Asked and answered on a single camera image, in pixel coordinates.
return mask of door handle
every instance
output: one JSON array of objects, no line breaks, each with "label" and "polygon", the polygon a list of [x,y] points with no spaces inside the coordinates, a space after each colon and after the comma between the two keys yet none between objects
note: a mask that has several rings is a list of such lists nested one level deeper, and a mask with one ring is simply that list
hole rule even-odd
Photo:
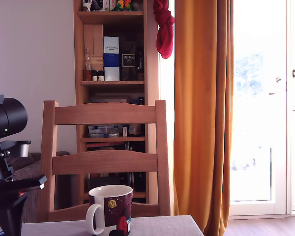
[{"label": "door handle", "polygon": [[[277,83],[280,83],[281,81],[282,81],[282,78],[280,78],[280,77],[276,77],[275,78],[275,81],[277,82]],[[274,94],[276,94],[277,92],[269,92],[269,95],[274,95]]]}]

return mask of sofa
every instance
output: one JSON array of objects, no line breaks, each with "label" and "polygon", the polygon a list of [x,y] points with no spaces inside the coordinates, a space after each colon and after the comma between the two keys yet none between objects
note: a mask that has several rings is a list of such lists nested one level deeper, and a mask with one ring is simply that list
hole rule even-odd
[{"label": "sofa", "polygon": [[[68,155],[66,151],[57,152],[57,156]],[[41,175],[40,153],[29,153],[28,157],[6,159],[9,166],[14,169],[14,181],[33,178]],[[55,188],[55,209],[67,208],[72,206],[70,199],[71,176],[57,176]],[[40,190],[33,190],[25,203],[23,223],[37,222],[37,204]]]}]

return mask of mug handle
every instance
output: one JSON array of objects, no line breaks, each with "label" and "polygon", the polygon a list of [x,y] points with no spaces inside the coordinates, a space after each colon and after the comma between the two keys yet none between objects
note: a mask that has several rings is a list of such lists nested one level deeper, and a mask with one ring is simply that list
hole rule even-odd
[{"label": "mug handle", "polygon": [[88,208],[88,211],[87,211],[87,216],[85,218],[85,223],[87,224],[87,230],[90,234],[92,235],[99,235],[101,234],[102,232],[104,232],[104,229],[103,228],[99,228],[97,227],[96,225],[96,230],[94,230],[94,225],[93,225],[93,222],[94,222],[94,215],[95,215],[95,212],[97,209],[102,209],[103,206],[101,204],[93,204],[91,205],[89,208]]}]

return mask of orange curtain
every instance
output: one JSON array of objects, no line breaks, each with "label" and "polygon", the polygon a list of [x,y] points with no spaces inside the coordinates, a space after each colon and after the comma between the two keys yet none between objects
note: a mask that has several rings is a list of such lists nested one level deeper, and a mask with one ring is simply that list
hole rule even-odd
[{"label": "orange curtain", "polygon": [[221,236],[230,205],[233,0],[176,3],[175,214]]}]

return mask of wooden floor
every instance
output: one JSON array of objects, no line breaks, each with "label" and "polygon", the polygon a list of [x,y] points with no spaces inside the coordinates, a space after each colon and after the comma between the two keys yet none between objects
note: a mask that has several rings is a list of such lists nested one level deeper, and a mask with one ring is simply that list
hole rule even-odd
[{"label": "wooden floor", "polygon": [[230,220],[224,236],[295,236],[295,216],[282,219]]}]

